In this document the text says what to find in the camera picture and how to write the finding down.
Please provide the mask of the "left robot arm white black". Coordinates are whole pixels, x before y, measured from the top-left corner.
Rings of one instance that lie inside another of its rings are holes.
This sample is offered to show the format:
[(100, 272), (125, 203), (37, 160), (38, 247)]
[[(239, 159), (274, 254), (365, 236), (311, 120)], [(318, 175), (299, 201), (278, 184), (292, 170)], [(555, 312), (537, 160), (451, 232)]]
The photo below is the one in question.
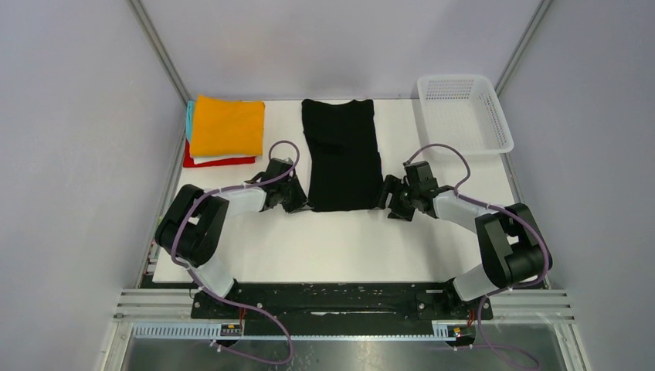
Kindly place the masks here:
[(241, 185), (213, 191), (182, 186), (159, 222), (154, 241), (203, 291), (213, 293), (210, 308), (228, 318), (239, 310), (240, 299), (231, 291), (236, 279), (216, 252), (225, 221), (276, 206), (286, 213), (311, 208), (290, 159), (269, 160), (265, 171)]

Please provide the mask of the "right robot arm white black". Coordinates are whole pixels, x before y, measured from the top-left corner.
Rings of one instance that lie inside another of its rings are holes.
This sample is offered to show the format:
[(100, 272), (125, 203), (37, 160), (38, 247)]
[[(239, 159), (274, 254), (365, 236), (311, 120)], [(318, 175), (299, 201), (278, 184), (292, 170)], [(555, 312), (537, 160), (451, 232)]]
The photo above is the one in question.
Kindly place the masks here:
[(376, 208), (407, 222), (420, 212), (477, 237), (480, 264), (446, 283), (443, 308), (450, 317), (464, 317), (475, 299), (545, 278), (551, 254), (525, 204), (496, 206), (465, 196), (456, 187), (440, 185), (427, 162), (407, 163), (404, 169), (402, 178), (385, 177)]

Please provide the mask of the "black t shirt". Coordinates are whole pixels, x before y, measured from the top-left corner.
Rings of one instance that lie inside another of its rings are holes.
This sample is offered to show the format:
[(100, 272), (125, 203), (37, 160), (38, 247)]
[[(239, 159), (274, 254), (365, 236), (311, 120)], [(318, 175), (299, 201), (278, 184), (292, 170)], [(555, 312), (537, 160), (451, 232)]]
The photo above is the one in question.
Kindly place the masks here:
[(382, 188), (373, 100), (301, 102), (311, 154), (308, 199), (317, 213), (373, 209)]

